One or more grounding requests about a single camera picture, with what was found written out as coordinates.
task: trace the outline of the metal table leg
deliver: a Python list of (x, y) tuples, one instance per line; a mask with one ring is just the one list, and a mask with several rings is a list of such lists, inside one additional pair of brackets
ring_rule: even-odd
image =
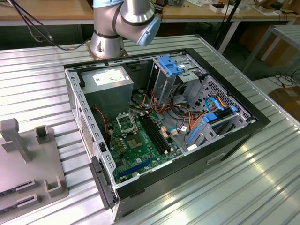
[[(286, 25), (287, 25), (287, 26), (293, 25), (294, 22), (295, 22), (295, 20), (296, 20), (296, 19), (290, 20), (289, 22), (287, 22)], [(261, 58), (262, 61), (265, 61), (265, 60), (266, 60), (266, 58), (270, 55), (270, 53), (273, 51), (273, 49), (276, 47), (276, 45), (279, 43), (279, 41), (280, 41), (280, 38), (277, 37), (277, 38), (275, 39), (275, 41), (270, 45), (270, 47), (268, 48), (268, 50), (265, 52), (265, 54), (262, 56), (262, 58)]]
[(219, 53), (223, 54), (223, 52), (225, 51), (230, 39), (233, 37), (233, 34), (235, 33), (239, 23), (240, 23), (240, 20), (237, 20), (237, 21), (235, 21), (231, 24), (229, 31), (227, 32), (221, 46), (218, 49)]
[(254, 58), (256, 57), (256, 55), (259, 53), (259, 51), (261, 50), (261, 48), (263, 47), (263, 45), (266, 43), (266, 41), (269, 39), (271, 33), (272, 33), (272, 29), (273, 27), (269, 27), (269, 29), (267, 30), (267, 32), (265, 33), (265, 35), (262, 37), (262, 39), (260, 40), (260, 42), (258, 43), (258, 45), (255, 47), (254, 51), (250, 54), (249, 58), (247, 59), (242, 72), (245, 73), (248, 69), (248, 67), (250, 66), (250, 64), (252, 63), (252, 61), (254, 60)]

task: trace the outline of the green circuit board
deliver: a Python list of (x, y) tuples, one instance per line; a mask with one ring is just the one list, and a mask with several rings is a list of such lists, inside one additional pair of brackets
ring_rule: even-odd
[[(163, 133), (160, 130), (160, 127), (163, 126), (163, 124), (159, 120), (158, 116), (155, 113), (151, 113), (149, 118), (156, 124), (157, 130), (162, 135)], [(167, 154), (160, 154), (151, 141), (149, 134), (147, 134), (140, 123), (140, 118), (135, 116), (134, 120), (138, 131), (134, 134), (128, 134), (127, 136), (122, 136), (117, 121), (113, 121), (108, 124), (108, 130), (111, 135), (110, 153), (117, 166), (113, 175), (117, 183), (132, 178), (132, 173), (134, 172), (141, 174), (182, 154), (181, 150), (172, 138), (168, 139), (168, 141), (165, 138), (164, 140), (169, 147), (173, 149), (173, 151), (170, 151)], [(122, 124), (122, 127), (124, 126), (128, 128), (132, 125)], [(123, 171), (144, 162), (148, 162), (145, 167), (134, 170), (127, 175), (120, 176), (120, 173)]]

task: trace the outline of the ram slot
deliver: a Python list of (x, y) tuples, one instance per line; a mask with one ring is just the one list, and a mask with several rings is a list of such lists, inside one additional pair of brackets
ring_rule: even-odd
[(165, 151), (169, 151), (169, 146), (165, 142), (163, 136), (155, 127), (153, 121), (147, 117), (140, 117), (140, 123), (147, 132), (147, 135), (153, 142), (155, 148), (159, 152), (160, 155), (164, 154)]

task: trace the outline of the metal table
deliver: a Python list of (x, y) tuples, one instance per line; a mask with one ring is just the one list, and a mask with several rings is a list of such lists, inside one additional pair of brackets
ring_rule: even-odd
[[(272, 43), (270, 48), (267, 50), (265, 55), (269, 55), (271, 51), (275, 48), (275, 46), (279, 43), (280, 39), (286, 41), (290, 45), (294, 46), (298, 50), (300, 50), (300, 25), (292, 25), (292, 26), (270, 26), (265, 35), (262, 37), (258, 45), (255, 47), (253, 52), (250, 54), (249, 58), (247, 59), (244, 68), (242, 69), (242, 72), (245, 73), (249, 66), (251, 65), (252, 61), (255, 59), (261, 48), (264, 46), (264, 44), (267, 42), (269, 37), (275, 34), (277, 38)], [(300, 61), (296, 62), (290, 69), (293, 70), (294, 67), (298, 66), (298, 63)]]
[[(271, 123), (228, 160), (170, 191), (116, 224), (299, 224), (300, 124), (259, 91), (203, 39), (156, 38), (148, 47), (125, 42), (130, 55), (194, 48)], [(47, 124), (55, 131), (69, 196), (7, 224), (111, 224), (88, 167), (68, 103), (63, 64), (92, 60), (86, 46), (0, 52), (0, 120), (20, 130)]]

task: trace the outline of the chipset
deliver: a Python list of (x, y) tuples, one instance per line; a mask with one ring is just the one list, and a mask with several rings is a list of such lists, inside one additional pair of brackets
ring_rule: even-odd
[(130, 135), (126, 138), (126, 141), (131, 149), (136, 149), (143, 145), (139, 135)]

